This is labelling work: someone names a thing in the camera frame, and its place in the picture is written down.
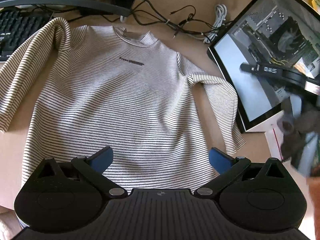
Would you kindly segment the striped white t-shirt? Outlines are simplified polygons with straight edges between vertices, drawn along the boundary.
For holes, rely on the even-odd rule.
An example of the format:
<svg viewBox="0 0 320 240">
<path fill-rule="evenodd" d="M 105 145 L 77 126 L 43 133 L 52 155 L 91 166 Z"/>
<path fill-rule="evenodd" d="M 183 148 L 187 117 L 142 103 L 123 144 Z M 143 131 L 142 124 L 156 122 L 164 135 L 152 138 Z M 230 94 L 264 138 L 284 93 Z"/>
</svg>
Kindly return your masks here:
<svg viewBox="0 0 320 240">
<path fill-rule="evenodd" d="M 1 131 L 6 132 L 52 48 L 57 59 L 37 98 L 25 142 L 22 181 L 44 157 L 59 162 L 106 146 L 104 176 L 130 191 L 195 190 L 216 176 L 191 92 L 201 83 L 225 142 L 244 144 L 235 123 L 238 96 L 152 33 L 138 39 L 113 26 L 71 28 L 63 18 L 29 37 L 1 68 Z"/>
</svg>

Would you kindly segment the glass side computer case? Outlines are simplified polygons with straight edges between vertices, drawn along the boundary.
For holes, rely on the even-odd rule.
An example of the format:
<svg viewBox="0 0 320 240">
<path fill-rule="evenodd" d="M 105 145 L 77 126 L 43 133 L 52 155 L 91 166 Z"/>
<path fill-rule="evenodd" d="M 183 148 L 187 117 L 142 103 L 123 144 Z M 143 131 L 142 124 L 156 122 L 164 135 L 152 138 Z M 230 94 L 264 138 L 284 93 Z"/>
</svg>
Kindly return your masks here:
<svg viewBox="0 0 320 240">
<path fill-rule="evenodd" d="M 319 14 L 303 0 L 253 0 L 215 39 L 208 56 L 238 94 L 240 131 L 267 131 L 289 95 L 240 66 L 274 64 L 319 76 Z"/>
</svg>

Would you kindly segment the black mechanical keyboard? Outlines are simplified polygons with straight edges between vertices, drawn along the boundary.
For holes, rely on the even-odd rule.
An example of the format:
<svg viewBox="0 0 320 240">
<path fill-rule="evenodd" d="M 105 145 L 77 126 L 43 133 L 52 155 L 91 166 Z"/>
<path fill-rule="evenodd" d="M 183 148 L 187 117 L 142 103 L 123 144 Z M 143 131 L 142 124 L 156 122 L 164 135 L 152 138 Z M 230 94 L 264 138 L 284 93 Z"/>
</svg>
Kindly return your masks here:
<svg viewBox="0 0 320 240">
<path fill-rule="evenodd" d="M 14 7 L 1 10 L 1 62 L 7 61 L 23 42 L 51 18 L 51 13 L 42 11 L 25 11 Z"/>
</svg>

